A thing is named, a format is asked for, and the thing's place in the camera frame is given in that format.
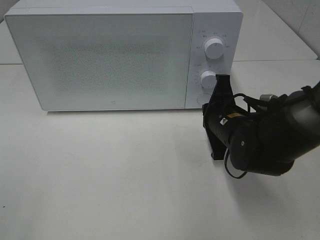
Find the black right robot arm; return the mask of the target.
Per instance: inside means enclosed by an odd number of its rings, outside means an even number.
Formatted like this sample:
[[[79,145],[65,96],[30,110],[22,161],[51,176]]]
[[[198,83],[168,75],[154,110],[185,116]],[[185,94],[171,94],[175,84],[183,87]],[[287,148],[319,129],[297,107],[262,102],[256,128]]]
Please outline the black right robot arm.
[[[213,160],[231,163],[243,174],[280,176],[320,145],[319,85],[290,95],[243,95],[243,109],[236,104],[230,76],[219,74],[216,80],[202,107]]]

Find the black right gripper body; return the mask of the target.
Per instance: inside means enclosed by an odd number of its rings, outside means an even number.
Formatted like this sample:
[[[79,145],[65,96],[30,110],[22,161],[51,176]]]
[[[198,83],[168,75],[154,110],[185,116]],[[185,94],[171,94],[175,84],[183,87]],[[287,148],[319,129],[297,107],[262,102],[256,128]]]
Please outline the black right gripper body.
[[[206,131],[214,161],[222,161],[230,145],[231,128],[227,126],[227,106],[235,105],[230,76],[216,75],[216,85],[208,103],[202,105],[203,127]]]

